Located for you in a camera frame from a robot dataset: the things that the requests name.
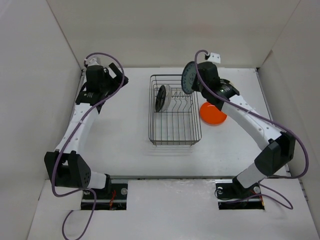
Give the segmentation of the blue patterned plate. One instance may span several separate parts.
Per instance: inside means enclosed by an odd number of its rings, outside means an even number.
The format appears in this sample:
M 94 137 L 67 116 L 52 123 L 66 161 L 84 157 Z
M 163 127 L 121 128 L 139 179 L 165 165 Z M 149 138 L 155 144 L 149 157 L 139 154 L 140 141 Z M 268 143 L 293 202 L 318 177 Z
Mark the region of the blue patterned plate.
M 192 94 L 197 88 L 197 73 L 194 61 L 188 62 L 182 71 L 181 88 L 186 95 Z

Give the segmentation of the clear glass plate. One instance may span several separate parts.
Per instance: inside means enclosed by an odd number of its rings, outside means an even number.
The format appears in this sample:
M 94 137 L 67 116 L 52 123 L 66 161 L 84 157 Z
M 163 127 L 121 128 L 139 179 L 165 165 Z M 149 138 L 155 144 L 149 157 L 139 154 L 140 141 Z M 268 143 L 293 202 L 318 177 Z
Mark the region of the clear glass plate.
M 172 99 L 172 88 L 167 84 L 165 85 L 165 99 L 164 99 L 163 106 L 160 110 L 161 112 L 167 111 L 168 107 L 170 106 L 171 99 Z

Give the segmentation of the black plate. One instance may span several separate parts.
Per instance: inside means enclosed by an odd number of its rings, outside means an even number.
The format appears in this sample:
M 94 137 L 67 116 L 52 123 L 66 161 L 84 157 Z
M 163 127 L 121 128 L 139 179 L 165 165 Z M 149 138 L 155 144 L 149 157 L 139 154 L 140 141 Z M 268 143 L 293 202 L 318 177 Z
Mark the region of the black plate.
M 155 99 L 155 111 L 158 113 L 162 110 L 166 100 L 166 88 L 161 85 Z

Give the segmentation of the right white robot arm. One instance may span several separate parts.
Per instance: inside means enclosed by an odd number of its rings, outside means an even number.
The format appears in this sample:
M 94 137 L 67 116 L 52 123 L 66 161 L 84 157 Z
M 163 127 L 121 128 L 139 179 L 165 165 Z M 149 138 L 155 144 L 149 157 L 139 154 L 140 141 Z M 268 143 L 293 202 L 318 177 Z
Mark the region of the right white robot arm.
M 240 199 L 258 185 L 258 182 L 274 175 L 293 159 L 296 139 L 289 130 L 276 127 L 269 119 L 259 115 L 241 96 L 229 80 L 219 76 L 212 62 L 189 62 L 182 74 L 185 93 L 199 92 L 207 102 L 232 118 L 255 141 L 260 154 L 254 162 L 232 179 L 231 184 L 218 185 L 223 198 Z

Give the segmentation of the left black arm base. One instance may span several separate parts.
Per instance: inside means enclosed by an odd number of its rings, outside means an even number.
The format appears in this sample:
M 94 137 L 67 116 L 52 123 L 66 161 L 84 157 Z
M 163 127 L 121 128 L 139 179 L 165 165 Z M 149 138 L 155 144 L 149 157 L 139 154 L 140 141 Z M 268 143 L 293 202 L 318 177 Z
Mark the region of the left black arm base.
M 124 211 L 127 209 L 128 180 L 112 179 L 110 190 L 95 189 L 95 210 Z M 84 191 L 80 203 L 81 210 L 91 210 L 94 205 L 94 195 Z

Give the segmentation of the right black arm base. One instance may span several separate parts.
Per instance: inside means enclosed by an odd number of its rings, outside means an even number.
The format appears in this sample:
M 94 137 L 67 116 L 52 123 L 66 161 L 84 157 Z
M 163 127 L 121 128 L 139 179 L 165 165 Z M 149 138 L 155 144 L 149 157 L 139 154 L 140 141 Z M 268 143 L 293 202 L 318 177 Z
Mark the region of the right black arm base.
M 219 210 L 264 210 L 261 189 L 257 183 L 243 188 L 232 179 L 215 180 L 214 195 Z

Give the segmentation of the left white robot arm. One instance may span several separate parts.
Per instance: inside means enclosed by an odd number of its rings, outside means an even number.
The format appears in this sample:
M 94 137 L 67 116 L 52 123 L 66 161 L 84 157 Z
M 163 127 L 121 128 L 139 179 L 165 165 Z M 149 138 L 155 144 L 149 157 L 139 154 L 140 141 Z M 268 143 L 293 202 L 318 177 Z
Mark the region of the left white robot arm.
M 67 130 L 55 150 L 44 156 L 54 187 L 94 189 L 102 199 L 111 195 L 110 176 L 92 171 L 82 155 L 90 129 L 104 103 L 128 82 L 129 79 L 114 63 L 104 67 L 95 62 L 86 67 L 84 83 L 75 99 Z

